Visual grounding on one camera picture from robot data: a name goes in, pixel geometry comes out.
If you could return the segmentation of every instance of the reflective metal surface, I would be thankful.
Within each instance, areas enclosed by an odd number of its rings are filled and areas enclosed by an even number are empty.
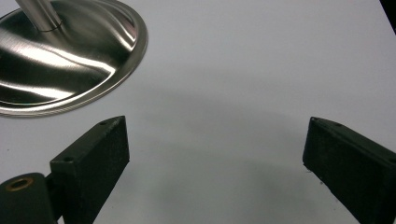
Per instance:
[[[138,66],[148,34],[113,0],[51,2],[62,25],[40,32],[23,11],[0,20],[0,114],[40,116],[87,104]]]
[[[15,0],[24,14],[39,31],[51,31],[61,25],[61,18],[56,14],[50,0]]]

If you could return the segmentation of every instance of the black bracket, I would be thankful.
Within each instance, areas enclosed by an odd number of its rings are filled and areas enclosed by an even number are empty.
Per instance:
[[[394,152],[342,124],[311,118],[303,161],[360,223],[393,223]]]
[[[384,8],[387,14],[390,25],[396,34],[396,4],[393,0],[379,0],[381,2],[382,8]]]
[[[93,223],[129,162],[125,117],[104,120],[50,162],[0,185],[0,223]]]

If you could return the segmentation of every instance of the round hole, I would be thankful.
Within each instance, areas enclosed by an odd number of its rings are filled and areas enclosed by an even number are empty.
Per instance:
[[[6,186],[6,190],[18,191],[20,189],[25,189],[25,188],[29,187],[32,183],[33,183],[32,177],[24,177],[24,178],[12,181],[10,184],[8,184]]]
[[[64,158],[64,161],[73,161],[73,160],[74,160],[73,157],[65,157],[65,158]]]

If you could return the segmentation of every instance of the brass screw hole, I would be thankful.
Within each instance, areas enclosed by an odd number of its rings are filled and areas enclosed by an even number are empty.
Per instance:
[[[34,180],[32,177],[24,177],[21,179],[17,179],[12,181],[6,186],[7,191],[18,191],[21,189],[26,189],[27,187],[33,184]]]

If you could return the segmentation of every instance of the white surface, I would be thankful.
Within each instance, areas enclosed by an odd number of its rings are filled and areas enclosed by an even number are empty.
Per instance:
[[[396,149],[396,36],[379,1],[123,1],[148,51],[109,95],[0,118],[0,180],[125,115],[132,161],[95,223],[357,223],[303,166],[311,116]],[[17,5],[0,3],[0,15]]]

